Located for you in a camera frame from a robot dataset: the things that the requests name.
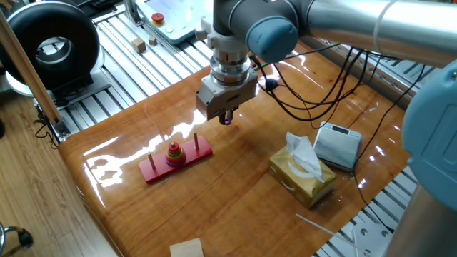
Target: floor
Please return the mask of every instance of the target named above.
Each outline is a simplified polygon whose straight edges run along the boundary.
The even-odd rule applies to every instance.
[[[0,93],[0,221],[22,226],[35,244],[16,256],[116,256],[84,209],[76,187],[49,139],[35,138],[40,124],[31,98]],[[6,250],[17,246],[10,234]]]

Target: wooden peg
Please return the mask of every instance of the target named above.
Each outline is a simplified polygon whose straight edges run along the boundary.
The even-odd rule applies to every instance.
[[[195,149],[199,149],[199,138],[197,137],[197,133],[194,132],[194,142],[195,142]]]
[[[149,162],[151,162],[152,169],[156,169],[156,165],[154,164],[154,160],[152,159],[152,155],[148,154]]]

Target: wooden table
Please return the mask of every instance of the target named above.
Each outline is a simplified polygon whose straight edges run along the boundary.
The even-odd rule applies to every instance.
[[[307,46],[296,50],[305,49],[309,50]],[[278,67],[288,83],[312,101],[326,95],[340,70],[320,54]],[[267,72],[278,78],[271,67]],[[205,121],[196,111],[195,92],[208,73],[207,67],[61,144],[61,156],[84,203],[125,256],[169,256],[170,245],[193,238],[201,239],[205,257],[312,255],[330,236],[295,213],[337,231],[363,207],[356,183],[349,173],[335,171],[335,190],[311,210],[304,208],[266,167],[270,156],[286,145],[287,131],[314,142],[317,130],[286,115],[262,91],[240,106],[231,126],[222,126],[217,119]],[[355,83],[350,77],[346,90]],[[276,93],[300,105],[286,88],[279,87]],[[339,104],[331,122],[359,131],[363,147],[390,105],[362,86]],[[312,114],[321,111],[317,108]],[[396,107],[387,115],[357,165],[367,201],[406,166],[408,154],[401,148],[403,114]],[[206,137],[214,155],[146,184],[138,162],[149,152],[165,151],[172,141],[192,140],[194,131]]]

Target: yellow tissue box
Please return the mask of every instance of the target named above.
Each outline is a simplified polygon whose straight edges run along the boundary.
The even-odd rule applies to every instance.
[[[322,161],[319,160],[319,163],[322,169],[322,179],[325,183],[320,182],[317,178],[301,178],[297,176],[289,168],[288,163],[299,171],[307,172],[288,154],[287,147],[284,147],[270,158],[268,172],[306,208],[312,207],[322,196],[325,196],[335,188],[336,174]]]

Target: metal bracket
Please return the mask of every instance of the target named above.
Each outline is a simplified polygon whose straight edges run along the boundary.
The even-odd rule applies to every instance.
[[[383,256],[391,242],[392,233],[381,224],[358,223],[353,229],[356,257]]]
[[[70,130],[66,127],[64,121],[59,121],[56,124],[54,124],[54,129],[63,138],[66,138],[67,136],[71,135]]]
[[[144,21],[141,20],[138,13],[138,7],[135,4],[135,0],[124,0],[124,6],[126,7],[125,14],[131,22],[133,22],[136,26],[144,24]]]

